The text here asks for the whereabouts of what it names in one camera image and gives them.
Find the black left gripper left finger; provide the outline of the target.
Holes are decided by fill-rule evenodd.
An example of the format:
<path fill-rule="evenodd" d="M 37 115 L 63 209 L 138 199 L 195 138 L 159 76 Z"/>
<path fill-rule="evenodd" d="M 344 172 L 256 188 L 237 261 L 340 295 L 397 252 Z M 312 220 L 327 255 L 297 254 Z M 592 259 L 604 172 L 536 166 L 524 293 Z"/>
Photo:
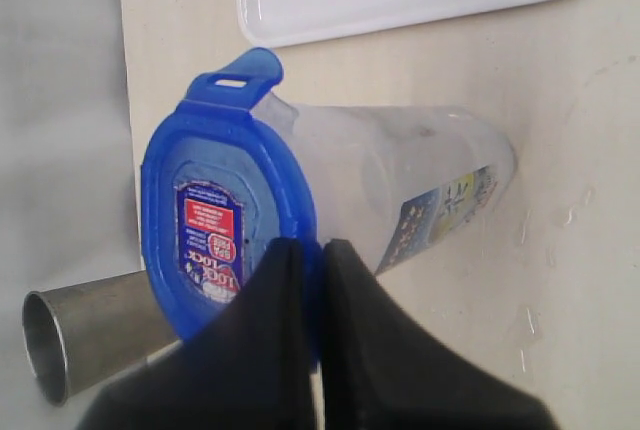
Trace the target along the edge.
<path fill-rule="evenodd" d="M 278 238 L 195 337 L 106 386 L 81 429 L 313 429 L 301 244 Z"/>

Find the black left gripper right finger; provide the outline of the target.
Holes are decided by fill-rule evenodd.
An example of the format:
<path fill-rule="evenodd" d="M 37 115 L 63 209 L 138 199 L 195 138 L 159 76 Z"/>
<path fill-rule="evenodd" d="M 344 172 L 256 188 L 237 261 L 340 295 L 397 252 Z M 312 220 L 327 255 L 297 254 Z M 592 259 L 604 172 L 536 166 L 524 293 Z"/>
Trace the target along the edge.
<path fill-rule="evenodd" d="M 350 242 L 324 248 L 322 380 L 328 429 L 553 429 L 537 398 L 421 328 Z"/>

